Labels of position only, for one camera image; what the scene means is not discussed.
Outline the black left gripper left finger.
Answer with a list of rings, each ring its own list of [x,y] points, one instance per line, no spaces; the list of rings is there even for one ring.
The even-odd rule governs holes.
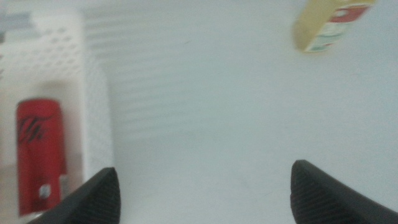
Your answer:
[[[28,224],[118,224],[121,193],[116,169],[106,167]]]

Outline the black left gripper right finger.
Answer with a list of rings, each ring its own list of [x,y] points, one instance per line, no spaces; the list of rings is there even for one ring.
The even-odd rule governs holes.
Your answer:
[[[296,223],[397,224],[397,212],[365,197],[306,160],[292,165],[290,207]]]

